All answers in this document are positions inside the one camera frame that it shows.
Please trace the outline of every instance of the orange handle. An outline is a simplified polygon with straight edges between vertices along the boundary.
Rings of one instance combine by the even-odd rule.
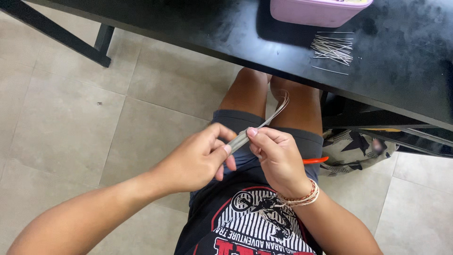
[[[329,159],[329,157],[322,157],[322,158],[303,159],[302,161],[304,162],[304,165],[306,165],[306,164],[322,163],[324,161],[327,161],[328,159]]]

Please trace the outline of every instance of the gray shorts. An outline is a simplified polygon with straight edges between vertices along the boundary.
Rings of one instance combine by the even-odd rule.
[[[217,110],[214,112],[214,117],[212,118],[211,123],[220,123],[234,132],[239,133],[248,127],[257,128],[264,123],[264,121],[265,120],[263,118],[252,113],[236,110]],[[303,159],[321,158],[324,141],[321,136],[305,130],[288,127],[272,128],[291,134],[296,141],[297,148],[299,149],[300,155]],[[244,166],[249,168],[260,166],[258,158],[250,151],[247,144],[235,151],[233,155],[236,161],[237,169]],[[223,164],[223,166],[225,169],[223,172],[224,176],[232,173],[232,171],[228,169],[225,164]],[[307,176],[315,182],[318,182],[319,164],[308,164],[304,167]],[[192,201],[197,193],[198,191],[190,193],[189,205],[192,204]]]

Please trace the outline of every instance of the t-shirt print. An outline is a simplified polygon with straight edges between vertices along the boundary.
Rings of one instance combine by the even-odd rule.
[[[237,192],[214,215],[211,233],[200,240],[193,254],[315,254],[294,211],[277,204],[280,200],[268,187]]]

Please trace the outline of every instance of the bracelet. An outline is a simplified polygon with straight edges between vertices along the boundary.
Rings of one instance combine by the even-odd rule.
[[[319,196],[319,187],[312,179],[309,178],[309,180],[312,183],[312,190],[311,190],[310,194],[308,194],[304,197],[301,197],[301,198],[291,199],[291,198],[286,198],[277,192],[277,197],[280,199],[280,201],[283,204],[275,205],[275,207],[287,206],[287,207],[291,208],[294,206],[306,206],[306,205],[309,205],[309,204],[315,202]]]

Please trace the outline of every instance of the black t-shirt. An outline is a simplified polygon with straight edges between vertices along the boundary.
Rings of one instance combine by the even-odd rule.
[[[176,255],[321,255],[292,209],[281,204],[261,167],[242,167],[196,195]]]

